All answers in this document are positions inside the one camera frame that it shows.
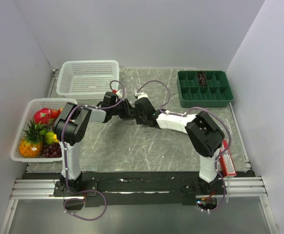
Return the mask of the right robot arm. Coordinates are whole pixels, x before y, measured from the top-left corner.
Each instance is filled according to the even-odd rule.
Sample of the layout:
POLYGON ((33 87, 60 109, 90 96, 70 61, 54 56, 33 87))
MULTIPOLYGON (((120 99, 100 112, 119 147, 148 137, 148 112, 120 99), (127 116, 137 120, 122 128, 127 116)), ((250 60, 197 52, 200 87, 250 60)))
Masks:
POLYGON ((174 130, 188 135, 195 151, 200 155, 197 186, 200 192, 207 195, 214 191, 218 177, 217 156, 225 134, 210 115, 205 111, 185 116, 156 110, 146 97, 137 99, 134 102, 134 108, 137 124, 174 130))

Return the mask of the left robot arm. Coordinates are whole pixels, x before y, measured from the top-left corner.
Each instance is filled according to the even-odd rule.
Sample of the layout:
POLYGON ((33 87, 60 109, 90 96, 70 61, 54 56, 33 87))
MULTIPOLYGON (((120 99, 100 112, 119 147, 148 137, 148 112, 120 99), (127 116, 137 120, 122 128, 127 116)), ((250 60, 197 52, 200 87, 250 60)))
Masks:
POLYGON ((53 131, 62 153, 60 183, 70 195, 76 196, 82 191, 79 152, 80 142, 85 136, 88 124, 106 123, 113 116, 131 119, 135 117, 135 113, 126 98, 111 91, 106 92, 103 100, 95 107, 66 103, 55 121, 53 131))

